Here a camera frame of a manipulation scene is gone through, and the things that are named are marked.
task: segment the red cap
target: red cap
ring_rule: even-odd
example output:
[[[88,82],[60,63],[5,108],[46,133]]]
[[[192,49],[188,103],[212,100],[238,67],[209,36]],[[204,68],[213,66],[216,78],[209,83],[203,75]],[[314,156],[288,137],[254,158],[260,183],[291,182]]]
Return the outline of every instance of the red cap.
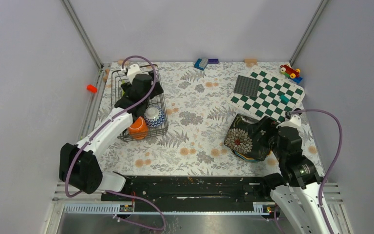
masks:
[[[98,91],[98,89],[91,84],[87,85],[87,90],[92,92],[92,93],[96,93]]]

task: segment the checkerboard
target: checkerboard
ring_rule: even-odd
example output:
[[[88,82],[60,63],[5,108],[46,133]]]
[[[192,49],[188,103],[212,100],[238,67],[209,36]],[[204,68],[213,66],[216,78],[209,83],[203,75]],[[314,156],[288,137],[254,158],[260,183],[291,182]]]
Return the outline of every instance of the checkerboard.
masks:
[[[259,67],[255,67],[248,76],[260,80],[257,97],[232,93],[228,101],[258,120],[267,115],[277,122],[283,122],[285,112],[298,107],[304,98],[302,87],[264,72]],[[280,99],[281,95],[289,98],[287,104]]]

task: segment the flower pattern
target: flower pattern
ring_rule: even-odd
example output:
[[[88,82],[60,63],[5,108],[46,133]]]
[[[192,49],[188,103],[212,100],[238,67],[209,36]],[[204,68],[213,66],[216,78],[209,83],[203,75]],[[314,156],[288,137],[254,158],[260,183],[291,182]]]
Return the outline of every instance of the flower pattern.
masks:
[[[166,135],[124,143],[115,139],[97,160],[103,171],[124,175],[160,176],[266,176],[279,172],[276,157],[269,154],[264,161],[247,163],[224,145],[224,138],[236,114],[243,112],[227,103],[237,75],[252,68],[243,62],[209,64],[204,71],[193,68],[193,62],[157,62],[167,107]],[[259,62],[259,67],[280,76],[284,62]],[[118,65],[106,64],[113,71]],[[103,91],[98,111],[98,126],[111,111],[111,99],[118,85]],[[323,175],[312,131],[301,115],[303,153]]]
[[[224,140],[226,146],[240,154],[247,154],[253,148],[253,142],[248,133],[243,129],[232,128],[227,132]]]

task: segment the orange block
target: orange block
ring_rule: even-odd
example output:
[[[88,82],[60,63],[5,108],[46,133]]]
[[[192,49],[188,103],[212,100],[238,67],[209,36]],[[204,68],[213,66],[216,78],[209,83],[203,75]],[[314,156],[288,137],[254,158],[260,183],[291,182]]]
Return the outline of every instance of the orange block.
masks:
[[[255,58],[246,58],[246,59],[244,59],[244,63],[254,63],[254,64],[257,64],[257,59],[255,59]]]
[[[110,74],[110,70],[105,69],[105,76],[102,78],[104,82],[107,82],[109,74]]]
[[[98,89],[92,84],[87,85],[87,90],[90,91],[91,93],[96,93],[98,91]]]

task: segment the small toy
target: small toy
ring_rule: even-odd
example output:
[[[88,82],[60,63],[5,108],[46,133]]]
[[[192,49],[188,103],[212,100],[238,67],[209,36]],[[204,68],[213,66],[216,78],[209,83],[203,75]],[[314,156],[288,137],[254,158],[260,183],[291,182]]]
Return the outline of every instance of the small toy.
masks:
[[[293,81],[296,82],[296,84],[299,84],[302,80],[303,80],[302,77],[296,77],[293,79]]]
[[[285,95],[281,95],[280,100],[282,100],[284,102],[284,104],[288,104],[289,101],[290,101]]]
[[[289,65],[285,64],[280,66],[280,73],[286,77],[289,77],[290,79],[294,79],[299,77],[300,69],[294,70]]]
[[[255,65],[257,65],[257,59],[255,59],[255,58],[246,58],[246,59],[244,59],[244,63],[247,63],[247,64],[251,64],[251,63],[253,63],[253,64],[255,64]]]
[[[208,64],[219,64],[219,60],[217,58],[209,58],[208,59]]]
[[[102,80],[104,82],[107,82],[109,75],[110,75],[110,70],[109,69],[105,69],[105,76],[102,78]]]
[[[87,90],[90,91],[91,93],[96,93],[98,91],[98,89],[92,84],[87,85]]]
[[[281,65],[280,66],[280,73],[282,73],[285,77],[292,79],[294,82],[299,84],[302,81],[302,77],[300,77],[300,69],[292,69],[290,65]]]
[[[199,58],[197,60],[197,62],[194,64],[194,68],[197,68],[199,70],[204,71],[204,69],[206,68],[207,64],[208,64],[208,59],[206,59],[206,58]]]
[[[257,97],[260,80],[244,76],[238,76],[236,85],[234,86],[234,93],[243,94],[249,97]]]

